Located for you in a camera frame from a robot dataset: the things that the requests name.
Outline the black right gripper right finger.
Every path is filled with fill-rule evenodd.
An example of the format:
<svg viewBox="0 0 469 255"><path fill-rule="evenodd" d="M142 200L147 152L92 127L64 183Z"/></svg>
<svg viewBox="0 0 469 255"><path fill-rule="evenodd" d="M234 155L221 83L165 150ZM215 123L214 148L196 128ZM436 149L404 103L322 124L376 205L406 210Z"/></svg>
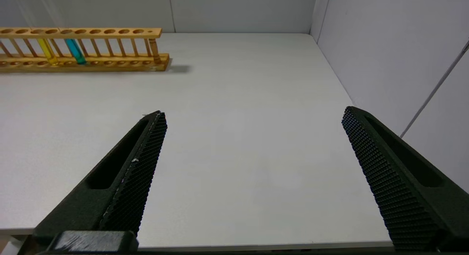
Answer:
<svg viewBox="0 0 469 255"><path fill-rule="evenodd" d="M394 248L468 247L468 193L367 111L341 123Z"/></svg>

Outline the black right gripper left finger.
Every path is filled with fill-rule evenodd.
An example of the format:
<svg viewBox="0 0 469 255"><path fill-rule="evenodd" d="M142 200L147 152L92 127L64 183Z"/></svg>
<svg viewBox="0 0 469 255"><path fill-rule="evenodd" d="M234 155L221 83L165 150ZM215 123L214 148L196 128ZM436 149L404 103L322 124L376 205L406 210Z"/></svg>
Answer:
<svg viewBox="0 0 469 255"><path fill-rule="evenodd" d="M35 240L48 245L66 230L137 234L166 130L162 111L140 119L36 226Z"/></svg>

